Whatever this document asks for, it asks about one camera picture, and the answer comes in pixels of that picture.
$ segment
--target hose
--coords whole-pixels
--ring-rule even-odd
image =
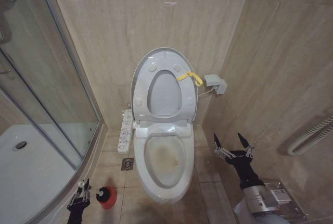
[[[302,155],[309,148],[313,147],[322,139],[324,139],[326,136],[331,134],[333,132],[332,122],[333,122],[333,112],[331,112],[330,115],[326,117],[324,120],[322,120],[312,128],[303,132],[293,143],[291,143],[287,149],[288,155],[290,156]],[[304,144],[304,142],[311,136],[313,136],[312,140]]]
[[[209,91],[207,91],[207,92],[204,92],[204,93],[202,93],[202,94],[199,94],[198,97],[199,97],[199,96],[202,96],[202,95],[205,95],[205,94],[207,94],[207,93],[209,93],[209,92],[212,92],[214,88],[215,88],[215,86],[213,86],[211,90],[209,90]]]

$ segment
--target toilet lid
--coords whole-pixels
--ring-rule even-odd
[[[192,78],[177,77],[193,68],[171,48],[149,52],[137,66],[131,86],[131,103],[136,122],[175,122],[194,119],[197,87]]]

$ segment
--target cable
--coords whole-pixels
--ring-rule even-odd
[[[204,93],[202,93],[202,94],[199,94],[198,96],[202,96],[202,95],[205,95],[205,94],[207,94],[207,93],[209,93],[209,92],[212,92],[214,88],[215,88],[215,86],[213,86],[212,89],[211,89],[210,91],[207,91],[207,92],[204,92]]]

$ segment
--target robotic hand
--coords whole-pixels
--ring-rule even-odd
[[[255,222],[245,218],[246,222],[240,223],[289,223],[276,214],[279,204],[288,204],[291,199],[284,190],[268,190],[262,180],[253,171],[250,163],[253,160],[254,147],[238,133],[238,137],[245,150],[228,151],[221,147],[221,144],[214,134],[215,153],[224,159],[228,164],[233,165],[240,179],[240,188],[245,195],[246,211]]]
[[[240,142],[242,143],[244,150],[228,151],[221,147],[221,144],[214,134],[215,153],[223,158],[228,164],[235,167],[237,174],[240,178],[240,188],[243,190],[250,186],[262,185],[264,183],[259,179],[258,175],[253,171],[250,163],[253,159],[254,147],[250,146],[248,141],[238,133]]]
[[[67,224],[80,224],[82,222],[83,210],[90,205],[90,189],[89,179],[85,184],[84,181],[79,183],[78,190],[67,205],[67,209],[71,212]]]

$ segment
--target tiled floor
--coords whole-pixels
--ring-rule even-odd
[[[154,202],[141,187],[135,162],[133,170],[120,171],[122,159],[134,157],[133,144],[129,154],[118,154],[120,130],[109,130],[91,178],[91,205],[84,211],[82,223],[235,223],[201,126],[195,126],[194,132],[195,169],[191,186],[179,202],[162,205]],[[95,191],[106,185],[117,191],[117,203],[110,210],[103,210],[94,197]],[[67,223],[68,215],[62,223]]]

